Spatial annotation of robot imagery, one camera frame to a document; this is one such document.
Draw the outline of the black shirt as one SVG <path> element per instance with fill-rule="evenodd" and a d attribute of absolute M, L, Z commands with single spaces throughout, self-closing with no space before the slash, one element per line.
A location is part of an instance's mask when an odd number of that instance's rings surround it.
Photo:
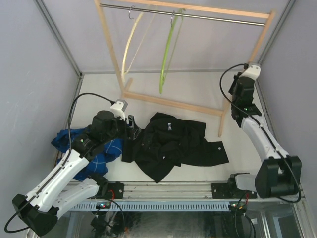
<path fill-rule="evenodd" d="M 121 160 L 135 162 L 155 183 L 175 166 L 213 167 L 229 162 L 223 142 L 208 142 L 206 123 L 155 113 L 135 140 L 125 140 Z"/>

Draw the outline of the wooden clothes rack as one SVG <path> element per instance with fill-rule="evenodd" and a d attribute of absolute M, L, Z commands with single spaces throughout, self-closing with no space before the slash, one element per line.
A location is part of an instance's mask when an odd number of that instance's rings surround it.
<path fill-rule="evenodd" d="M 230 10 L 230 9 L 220 9 L 220 8 L 212 8 L 207 6 L 197 6 L 197 5 L 186 5 L 175 2 L 162 2 L 158 0 L 149 0 L 148 5 L 153 5 L 154 7 L 158 6 L 177 6 L 181 10 L 180 13 L 172 13 L 171 14 L 171 28 L 174 28 L 174 22 L 177 17 L 186 17 L 187 15 L 183 12 L 185 9 L 190 10 L 198 10 L 198 11 L 208 11 L 214 13 L 221 14 L 229 14 L 229 15 L 237 15 L 237 16 L 245 16 L 245 17 L 255 17 L 261 18 L 265 20 L 265 23 L 254 23 L 254 25 L 262 27 L 262 31 L 255 43 L 255 46 L 252 50 L 252 53 L 249 57 L 248 62 L 251 62 L 255 59 L 260 46 L 270 29 L 270 26 L 275 18 L 276 11 L 273 9 L 270 13 L 259 13 L 259 12 L 250 12 L 250 11 L 242 11 L 242 10 Z M 140 76 L 140 83 L 138 86 L 140 87 L 139 91 L 133 92 L 130 90 L 131 85 L 133 85 L 133 79 L 129 78 L 127 81 L 124 80 L 126 74 L 129 73 L 124 67 L 119 67 L 118 61 L 115 55 L 115 50 L 113 46 L 113 42 L 111 39 L 110 29 L 106 20 L 106 15 L 103 11 L 104 7 L 107 7 L 107 4 L 101 3 L 101 1 L 95 1 L 95 6 L 97 8 L 98 16 L 101 21 L 101 26 L 104 32 L 104 36 L 106 39 L 106 44 L 109 50 L 110 59 L 114 67 L 114 73 L 106 74 L 106 73 L 96 73 L 91 75 L 90 78 L 99 79 L 101 83 L 104 83 L 107 86 L 107 91 L 113 91 L 117 95 L 120 96 L 122 100 L 124 99 L 132 99 L 138 100 L 142 103 L 152 103 L 153 107 L 156 108 L 158 105 L 163 105 L 165 107 L 170 107 L 173 111 L 178 110 L 187 110 L 193 113 L 201 113 L 206 116 L 212 117 L 212 122 L 215 122 L 215 118 L 219 118 L 219 126 L 215 127 L 215 131 L 218 132 L 218 137 L 227 136 L 229 132 L 232 131 L 233 124 L 228 121 L 227 115 L 229 111 L 229 102 L 222 96 L 222 108 L 211 108 L 204 107 L 195 104 L 190 104 L 189 102 L 181 102 L 181 99 L 184 99 L 185 96 L 180 92 L 182 89 L 185 92 L 189 92 L 191 89 L 198 89 L 200 85 L 207 83 L 207 77 L 211 78 L 212 82 L 212 92 L 211 95 L 217 97 L 220 93 L 215 88 L 215 77 L 217 74 L 221 73 L 222 70 L 185 70 L 185 71 L 168 71 L 166 66 L 167 63 L 163 63 L 163 71 L 159 73 L 160 81 L 159 88 L 163 88 L 163 81 L 168 73 L 171 74 L 173 83 L 171 85 L 172 89 L 169 90 L 169 95 L 173 96 L 173 99 L 166 99 L 161 94 L 154 93 L 154 76 L 155 72 L 141 72 L 138 75 Z"/>

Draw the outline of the green hanger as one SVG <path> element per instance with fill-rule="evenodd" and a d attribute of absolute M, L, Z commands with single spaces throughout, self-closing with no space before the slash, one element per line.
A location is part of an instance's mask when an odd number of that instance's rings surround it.
<path fill-rule="evenodd" d="M 183 14 L 186 10 L 184 8 L 180 8 L 177 12 L 173 12 L 171 15 L 170 21 L 170 31 L 168 34 L 168 38 L 166 41 L 166 46 L 164 50 L 163 60 L 162 60 L 162 68 L 160 72 L 159 78 L 159 93 L 163 93 L 163 87 L 166 81 L 167 74 L 169 72 L 172 59 L 174 56 L 174 52 L 176 50 L 176 45 L 178 43 L 179 35 L 182 29 L 184 17 L 176 14 Z"/>

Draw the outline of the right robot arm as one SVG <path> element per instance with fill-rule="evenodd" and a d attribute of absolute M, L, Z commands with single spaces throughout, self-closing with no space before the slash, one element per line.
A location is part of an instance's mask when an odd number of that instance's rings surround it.
<path fill-rule="evenodd" d="M 243 73 L 234 76 L 229 89 L 232 95 L 231 115 L 254 145 L 262 164 L 254 174 L 235 175 L 228 184 L 228 194 L 240 197 L 246 190 L 256 192 L 260 198 L 276 197 L 285 200 L 289 195 L 301 195 L 300 176 L 302 162 L 290 156 L 268 131 L 260 110 L 253 102 L 254 79 Z"/>

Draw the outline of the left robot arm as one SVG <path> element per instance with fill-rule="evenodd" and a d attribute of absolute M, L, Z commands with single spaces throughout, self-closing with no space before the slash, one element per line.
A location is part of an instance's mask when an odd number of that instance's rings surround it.
<path fill-rule="evenodd" d="M 94 196 L 104 198 L 108 194 L 108 180 L 96 173 L 68 191 L 63 189 L 103 152 L 107 143 L 116 138 L 134 140 L 140 132 L 132 115 L 122 119 L 113 111 L 99 111 L 44 180 L 26 195 L 17 194 L 13 198 L 15 214 L 27 228 L 44 236 L 77 204 Z"/>

